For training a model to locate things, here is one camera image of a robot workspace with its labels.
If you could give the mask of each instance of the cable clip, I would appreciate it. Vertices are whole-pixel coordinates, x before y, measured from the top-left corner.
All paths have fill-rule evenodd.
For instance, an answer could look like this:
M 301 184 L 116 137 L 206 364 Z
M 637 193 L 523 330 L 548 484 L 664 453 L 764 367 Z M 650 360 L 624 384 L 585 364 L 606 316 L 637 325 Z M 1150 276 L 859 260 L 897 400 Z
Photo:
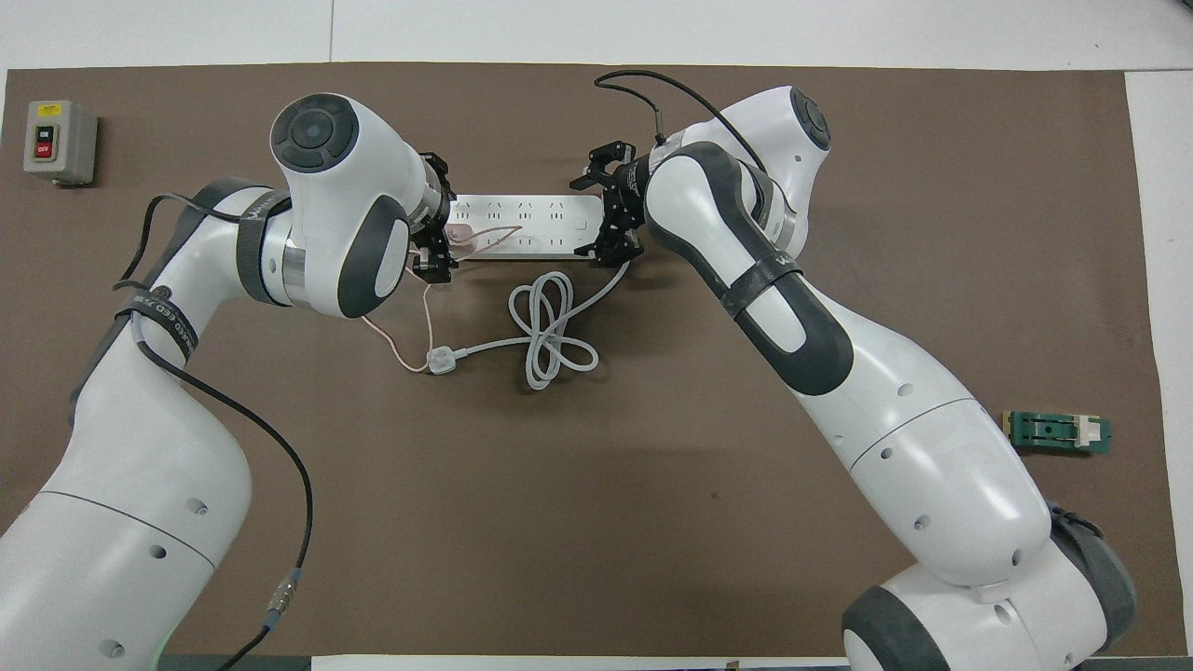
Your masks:
M 161 326 L 166 333 L 169 333 L 179 351 L 183 352 L 183 357 L 190 361 L 194 349 L 199 346 L 199 334 L 191 326 L 183 310 L 169 302 L 169 287 L 155 287 L 153 291 L 137 288 L 116 312 L 116 316 L 120 318 L 131 313 L 143 314 Z

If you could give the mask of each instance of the power socket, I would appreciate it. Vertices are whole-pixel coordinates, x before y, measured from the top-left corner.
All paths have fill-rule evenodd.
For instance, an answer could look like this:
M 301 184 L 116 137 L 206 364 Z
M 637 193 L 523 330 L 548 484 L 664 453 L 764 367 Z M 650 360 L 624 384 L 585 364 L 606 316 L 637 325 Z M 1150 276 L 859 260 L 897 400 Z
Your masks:
M 585 260 L 573 253 L 596 239 L 605 217 L 596 196 L 457 196 L 449 224 L 465 224 L 472 232 L 495 227 L 521 227 L 513 234 L 508 228 L 483 233 L 470 241 L 471 248 L 483 250 L 505 235 L 501 244 L 470 256 L 476 260 L 508 261 L 519 259 Z

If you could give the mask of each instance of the power cord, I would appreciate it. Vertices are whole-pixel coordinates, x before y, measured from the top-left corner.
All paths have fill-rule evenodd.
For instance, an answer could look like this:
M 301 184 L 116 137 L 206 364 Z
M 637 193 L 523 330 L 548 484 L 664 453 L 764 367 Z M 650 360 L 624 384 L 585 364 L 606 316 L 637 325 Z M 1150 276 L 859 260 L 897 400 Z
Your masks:
M 558 375 L 561 367 L 567 367 L 571 370 L 581 373 L 596 368 L 596 364 L 600 363 L 600 355 L 596 353 L 596 349 L 579 338 L 564 336 L 563 331 L 567 328 L 569 319 L 588 309 L 596 301 L 604 298 L 613 289 L 613 287 L 622 281 L 622 277 L 625 276 L 625 271 L 629 267 L 629 263 L 623 264 L 622 267 L 618 269 L 617 275 L 613 276 L 613 279 L 611 279 L 604 289 L 576 307 L 571 307 L 571 303 L 575 300 L 575 290 L 571 287 L 571 279 L 560 271 L 544 273 L 539 276 L 533 284 L 523 284 L 521 287 L 518 287 L 509 293 L 509 316 L 513 318 L 514 322 L 523 330 L 524 333 L 526 333 L 526 336 L 520 338 L 494 340 L 492 343 L 484 343 L 471 347 L 462 347 L 458 350 L 453 350 L 449 346 L 434 347 L 427 352 L 428 370 L 435 375 L 443 375 L 455 370 L 456 362 L 466 356 L 483 352 L 486 350 L 503 347 L 506 345 L 528 345 L 526 349 L 525 364 L 526 383 L 536 392 L 545 389 L 548 384 L 555 380 L 556 375 Z M 558 310 L 556 310 L 556 307 L 552 306 L 551 301 L 546 297 L 546 287 L 549 284 L 554 284 L 558 290 Z M 515 304 L 521 294 L 526 294 L 527 298 L 527 320 L 521 318 Z M 585 350 L 588 352 L 589 362 L 576 363 L 575 361 L 568 358 L 568 356 L 562 351 L 563 345 L 573 345 Z M 544 353 L 548 358 L 545 369 L 542 365 L 542 356 Z

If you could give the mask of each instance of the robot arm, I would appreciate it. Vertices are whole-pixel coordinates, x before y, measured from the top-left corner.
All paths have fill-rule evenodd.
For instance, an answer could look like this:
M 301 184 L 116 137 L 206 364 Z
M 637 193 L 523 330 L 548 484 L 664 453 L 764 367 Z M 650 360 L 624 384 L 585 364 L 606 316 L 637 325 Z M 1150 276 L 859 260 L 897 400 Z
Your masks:
M 919 561 L 846 612 L 851 666 L 1059 671 L 1112 644 L 1135 595 L 1100 534 L 1050 510 L 947 369 L 824 296 L 795 263 L 829 147 L 815 103 L 777 88 L 724 116 L 767 172 L 712 121 L 618 166 L 605 197 L 623 224 L 649 222 L 697 270 Z
M 446 278 L 437 158 L 330 94 L 288 106 L 271 143 L 293 207 L 240 179 L 198 193 L 236 216 L 183 214 L 93 359 L 62 463 L 0 537 L 0 666 L 154 667 L 243 521 L 240 447 L 137 340 L 180 368 L 218 306 L 246 295 L 359 316 L 396 288 L 412 235 L 416 271 Z

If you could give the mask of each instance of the black cable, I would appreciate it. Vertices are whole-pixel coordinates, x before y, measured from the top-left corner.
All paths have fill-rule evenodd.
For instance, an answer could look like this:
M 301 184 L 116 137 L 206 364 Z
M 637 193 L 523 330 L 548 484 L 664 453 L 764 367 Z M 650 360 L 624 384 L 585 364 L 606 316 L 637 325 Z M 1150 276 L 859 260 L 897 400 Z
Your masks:
M 270 633 L 268 627 L 261 627 L 261 630 L 258 632 L 256 636 L 254 636 L 252 641 L 245 644 L 245 647 L 240 648 L 240 651 L 237 651 L 236 654 L 229 657 L 228 661 L 224 661 L 223 665 L 221 665 L 220 669 L 217 669 L 216 671 L 228 671 L 228 669 L 231 669 L 237 661 L 240 661 L 246 654 L 248 654 L 249 651 L 256 647 L 256 644 L 265 640 L 265 636 L 268 635 L 268 633 Z
M 196 203 L 194 201 L 187 198 L 186 196 L 183 196 L 181 193 L 160 193 L 157 196 L 154 196 L 153 199 L 149 201 L 149 207 L 146 208 L 146 217 L 144 222 L 141 226 L 141 241 L 137 244 L 137 251 L 135 254 L 132 254 L 132 260 L 129 263 L 129 267 L 125 269 L 124 275 L 120 276 L 120 282 L 124 282 L 125 279 L 132 277 L 132 273 L 137 270 L 137 265 L 141 264 L 141 258 L 144 257 L 146 247 L 149 245 L 149 229 L 153 227 L 153 214 L 162 201 L 178 201 L 193 210 L 198 210 L 208 216 L 214 216 L 218 220 L 228 221 L 231 223 L 241 223 L 242 221 L 245 221 L 243 216 L 212 210 L 206 205 L 200 205 L 199 203 Z
M 642 93 L 638 93 L 637 91 L 626 86 L 619 86 L 617 84 L 605 84 L 599 79 L 594 84 L 596 85 L 596 88 L 608 88 L 611 91 L 620 91 L 622 93 L 629 93 L 630 96 L 633 96 L 638 100 L 642 100 L 643 103 L 650 105 L 650 109 L 655 111 L 655 146 L 662 147 L 667 142 L 667 134 L 663 133 L 663 113 L 662 111 L 659 110 L 659 105 L 655 105 L 654 100 L 647 98 Z
M 144 340 L 137 341 L 137 349 L 141 350 L 141 352 L 146 356 L 146 358 L 148 358 L 150 362 L 153 362 L 162 370 L 169 373 L 171 375 L 178 377 L 183 382 L 186 382 L 191 387 L 194 387 L 196 389 L 203 392 L 204 394 L 211 396 L 212 399 L 220 401 L 221 404 L 247 417 L 249 420 L 253 421 L 253 424 L 256 424 L 259 427 L 261 427 L 262 431 L 268 433 L 271 438 L 277 441 L 277 443 L 282 445 L 282 449 L 285 450 L 288 455 L 290 455 L 290 461 L 293 462 L 295 468 L 298 469 L 298 474 L 302 476 L 303 493 L 305 494 L 307 498 L 307 524 L 305 528 L 303 529 L 302 547 L 298 550 L 298 559 L 295 561 L 295 568 L 302 568 L 303 562 L 307 560 L 307 548 L 310 546 L 310 533 L 315 523 L 315 497 L 310 485 L 310 474 L 307 473 L 307 467 L 305 464 L 303 464 L 302 458 L 298 456 L 298 453 L 296 453 L 295 449 L 290 447 L 290 443 L 286 442 L 285 437 L 283 437 L 282 433 L 279 433 L 273 426 L 271 426 L 268 421 L 265 421 L 255 412 L 248 410 L 247 407 L 245 407 L 236 400 L 231 399 L 223 392 L 216 389 L 215 387 L 211 387 L 206 382 L 169 363 L 168 361 L 162 358 L 157 352 L 153 351 L 153 349 L 149 347 L 149 344 L 146 343 Z M 272 628 L 270 626 L 261 627 L 261 630 L 256 634 L 256 636 L 254 636 L 252 641 L 245 645 L 245 647 L 242 647 L 236 654 L 230 657 L 228 661 L 225 661 L 218 669 L 218 671 L 227 671 L 228 669 L 231 669 L 233 665 L 235 665 L 237 661 L 240 661 L 241 658 L 248 654 L 251 650 L 256 647 L 256 645 L 260 644 L 265 639 L 265 636 L 268 635 L 271 630 Z
M 762 159 L 758 156 L 758 153 L 754 152 L 754 148 L 749 146 L 749 142 L 747 142 L 746 138 L 742 137 L 742 134 L 737 133 L 737 129 L 734 128 L 734 124 L 729 123 L 729 119 L 727 119 L 725 116 L 721 113 L 721 110 L 715 107 L 712 103 L 705 100 L 704 97 L 697 93 L 694 90 L 692 90 L 692 87 L 679 81 L 678 79 L 667 76 L 662 73 L 656 73 L 654 70 L 614 70 L 598 76 L 595 80 L 593 80 L 593 84 L 596 85 L 598 87 L 606 88 L 606 86 L 601 86 L 601 84 L 618 76 L 648 76 L 650 79 L 657 79 L 659 81 L 665 81 L 674 86 L 675 88 L 679 88 L 684 93 L 687 93 L 693 100 L 703 105 L 704 109 L 712 112 L 712 116 L 716 117 L 717 121 L 719 121 L 722 125 L 725 127 L 725 130 L 728 130 L 730 135 L 733 135 L 734 138 L 736 138 L 737 142 L 741 143 L 742 148 L 746 149 L 746 153 L 748 153 L 749 156 L 754 159 L 754 164 L 758 165 L 759 170 L 761 170 L 762 172 L 767 172 L 766 165 L 762 164 Z

